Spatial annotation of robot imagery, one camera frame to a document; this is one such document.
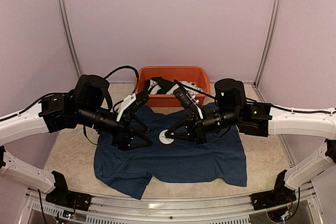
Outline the dark blue t-shirt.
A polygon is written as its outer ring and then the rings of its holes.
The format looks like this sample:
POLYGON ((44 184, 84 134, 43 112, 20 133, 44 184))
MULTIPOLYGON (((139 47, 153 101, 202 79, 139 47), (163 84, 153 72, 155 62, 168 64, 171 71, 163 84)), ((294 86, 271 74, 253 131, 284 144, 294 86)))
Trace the dark blue t-shirt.
POLYGON ((151 147, 121 151, 112 136, 101 133, 94 157, 94 173, 112 189, 141 199, 152 177, 166 183, 204 183, 222 179, 233 186, 247 186, 246 155, 236 127, 206 136, 207 143, 160 142, 159 134, 187 115, 155 113, 143 106, 137 116, 150 128, 151 147))

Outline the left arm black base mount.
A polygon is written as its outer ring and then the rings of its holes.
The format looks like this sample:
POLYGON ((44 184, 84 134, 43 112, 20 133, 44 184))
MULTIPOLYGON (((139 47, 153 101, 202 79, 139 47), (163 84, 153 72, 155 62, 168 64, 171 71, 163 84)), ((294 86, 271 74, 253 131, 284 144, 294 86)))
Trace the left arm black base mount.
POLYGON ((74 210, 88 211, 92 196, 75 191, 54 192, 46 195, 46 201, 74 210))

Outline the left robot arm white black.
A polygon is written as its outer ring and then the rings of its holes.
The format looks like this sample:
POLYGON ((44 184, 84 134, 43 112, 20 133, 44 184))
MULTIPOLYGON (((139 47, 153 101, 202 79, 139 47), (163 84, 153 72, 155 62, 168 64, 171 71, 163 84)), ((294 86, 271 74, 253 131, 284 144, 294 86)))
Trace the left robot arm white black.
POLYGON ((73 201, 63 174, 47 172, 17 159, 6 149, 7 143, 44 133, 74 129, 82 125, 112 136, 112 145, 121 151, 152 146, 149 128, 136 111, 149 99, 134 92, 120 102, 114 112, 107 77, 83 74, 69 92, 48 93, 27 108, 1 118, 1 174, 11 176, 54 197, 66 206, 73 201))

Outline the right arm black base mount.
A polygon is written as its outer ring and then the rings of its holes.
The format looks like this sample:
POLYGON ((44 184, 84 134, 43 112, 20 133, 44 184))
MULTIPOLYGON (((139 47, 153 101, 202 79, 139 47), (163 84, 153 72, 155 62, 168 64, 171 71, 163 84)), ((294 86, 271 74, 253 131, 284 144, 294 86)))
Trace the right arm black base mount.
POLYGON ((295 193, 275 193, 272 190, 250 196, 254 211, 277 207, 297 200, 295 193))

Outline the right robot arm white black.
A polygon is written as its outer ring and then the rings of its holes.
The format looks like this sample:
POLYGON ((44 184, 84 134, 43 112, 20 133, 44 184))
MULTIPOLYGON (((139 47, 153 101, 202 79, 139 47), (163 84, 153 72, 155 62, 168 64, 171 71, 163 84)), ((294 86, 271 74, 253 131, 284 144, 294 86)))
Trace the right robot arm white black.
POLYGON ((226 78, 215 82, 213 96, 216 110, 204 112, 185 86, 176 82, 175 97, 190 114, 159 135, 163 144, 174 140, 204 144, 207 134, 237 127, 246 135, 304 135, 324 138, 324 142, 307 158, 289 170, 279 173, 269 201, 281 204, 311 178, 335 165, 335 109, 295 109, 271 103, 249 101, 241 81, 226 78))

